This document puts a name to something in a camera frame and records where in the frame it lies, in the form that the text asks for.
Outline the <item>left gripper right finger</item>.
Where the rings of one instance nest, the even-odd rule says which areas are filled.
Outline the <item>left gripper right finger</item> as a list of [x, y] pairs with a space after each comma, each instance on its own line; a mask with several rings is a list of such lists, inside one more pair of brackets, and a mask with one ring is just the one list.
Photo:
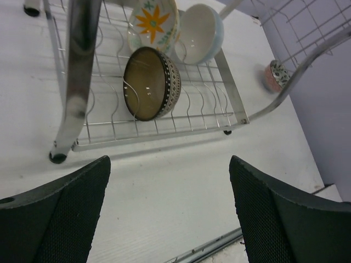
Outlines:
[[304, 192], [238, 156], [229, 174], [249, 262], [350, 262], [350, 203]]

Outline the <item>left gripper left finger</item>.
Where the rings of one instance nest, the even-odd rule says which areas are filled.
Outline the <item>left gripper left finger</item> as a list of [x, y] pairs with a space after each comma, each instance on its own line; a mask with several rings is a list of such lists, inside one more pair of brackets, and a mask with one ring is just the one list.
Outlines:
[[100, 218], [111, 161], [1, 199], [1, 262], [86, 262]]

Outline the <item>brown patterned bowl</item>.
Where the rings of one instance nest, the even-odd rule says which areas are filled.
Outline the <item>brown patterned bowl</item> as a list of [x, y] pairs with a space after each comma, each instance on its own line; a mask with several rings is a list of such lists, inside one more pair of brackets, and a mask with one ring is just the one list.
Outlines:
[[172, 112], [181, 89], [179, 70], [165, 53], [151, 47], [133, 52], [123, 75], [123, 95], [135, 119], [147, 122]]

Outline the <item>light blue white bowl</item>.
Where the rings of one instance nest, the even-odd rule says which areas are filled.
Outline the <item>light blue white bowl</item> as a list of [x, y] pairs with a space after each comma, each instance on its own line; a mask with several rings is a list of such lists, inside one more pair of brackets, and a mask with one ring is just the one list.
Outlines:
[[210, 6], [195, 4], [180, 16], [180, 35], [174, 50], [178, 59], [197, 65], [213, 59], [222, 48], [224, 25]]

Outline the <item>yellow flower bowl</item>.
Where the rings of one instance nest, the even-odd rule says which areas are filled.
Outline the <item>yellow flower bowl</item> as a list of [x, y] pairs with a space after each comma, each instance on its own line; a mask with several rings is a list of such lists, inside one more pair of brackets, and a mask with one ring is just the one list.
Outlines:
[[179, 33], [180, 15], [176, 1], [137, 1], [127, 29], [127, 42], [132, 52], [151, 47], [170, 56]]

